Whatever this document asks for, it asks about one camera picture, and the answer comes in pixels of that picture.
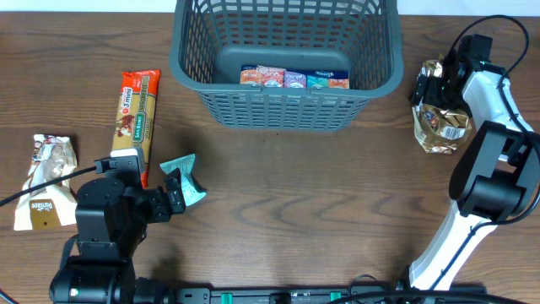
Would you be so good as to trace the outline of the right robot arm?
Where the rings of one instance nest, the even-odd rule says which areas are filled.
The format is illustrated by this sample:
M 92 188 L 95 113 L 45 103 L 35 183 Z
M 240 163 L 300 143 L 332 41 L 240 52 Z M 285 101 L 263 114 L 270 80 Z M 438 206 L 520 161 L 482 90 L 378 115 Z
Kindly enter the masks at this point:
M 426 151 L 448 154 L 477 132 L 451 174 L 442 225 L 408 268 L 412 289 L 449 290 L 475 247 L 523 214 L 539 182 L 539 136 L 520 115 L 505 69 L 490 62 L 492 42 L 467 35 L 417 77 L 414 135 Z

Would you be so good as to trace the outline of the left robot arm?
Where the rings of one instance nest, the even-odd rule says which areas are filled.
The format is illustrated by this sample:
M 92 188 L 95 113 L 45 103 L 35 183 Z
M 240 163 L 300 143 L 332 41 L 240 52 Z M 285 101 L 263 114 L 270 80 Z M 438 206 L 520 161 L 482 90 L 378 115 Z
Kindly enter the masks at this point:
M 49 297 L 54 303 L 176 302 L 176 292 L 158 280 L 135 275 L 132 257 L 152 223 L 168 222 L 186 210 L 181 172 L 165 185 L 145 189 L 136 155 L 95 161 L 99 178 L 77 192 L 78 233 L 64 245 Z

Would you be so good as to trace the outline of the teal snack wrapper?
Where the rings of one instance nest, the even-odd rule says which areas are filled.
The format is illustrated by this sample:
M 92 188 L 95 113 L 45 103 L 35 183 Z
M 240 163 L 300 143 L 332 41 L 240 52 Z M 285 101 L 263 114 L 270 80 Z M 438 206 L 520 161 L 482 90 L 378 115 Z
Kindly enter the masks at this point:
M 196 155 L 185 155 L 175 160 L 161 163 L 159 166 L 165 174 L 171 173 L 175 169 L 180 170 L 181 192 L 186 206 L 192 206 L 202 200 L 207 192 L 198 184 L 193 177 L 192 171 L 196 162 Z

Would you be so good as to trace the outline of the multicolour carton pack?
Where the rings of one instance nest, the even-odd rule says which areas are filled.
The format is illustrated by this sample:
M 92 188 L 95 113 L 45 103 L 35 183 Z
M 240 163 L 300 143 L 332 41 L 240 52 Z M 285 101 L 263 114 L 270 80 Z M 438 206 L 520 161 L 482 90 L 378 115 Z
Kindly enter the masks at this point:
M 263 65 L 243 65 L 240 84 L 287 89 L 350 88 L 347 71 L 298 70 Z

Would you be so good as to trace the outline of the orange spaghetti packet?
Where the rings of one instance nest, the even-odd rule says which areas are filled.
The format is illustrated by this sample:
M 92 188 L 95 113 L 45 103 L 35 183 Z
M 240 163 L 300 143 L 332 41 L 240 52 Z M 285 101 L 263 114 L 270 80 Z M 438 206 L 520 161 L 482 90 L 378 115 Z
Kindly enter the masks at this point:
M 114 124 L 111 156 L 136 155 L 142 166 L 140 178 L 143 188 L 148 186 L 160 75 L 158 69 L 122 73 Z

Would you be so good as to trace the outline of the gold coffee bag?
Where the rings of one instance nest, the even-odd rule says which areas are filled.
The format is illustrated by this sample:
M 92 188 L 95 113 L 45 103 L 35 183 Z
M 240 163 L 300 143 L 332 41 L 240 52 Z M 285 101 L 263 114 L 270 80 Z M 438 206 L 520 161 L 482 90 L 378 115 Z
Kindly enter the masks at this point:
M 423 62 L 419 75 L 441 78 L 441 62 Z M 464 111 L 441 110 L 424 104 L 424 99 L 418 109 L 412 108 L 412 114 L 414 136 L 428 154 L 452 155 L 467 141 L 472 130 L 470 118 Z

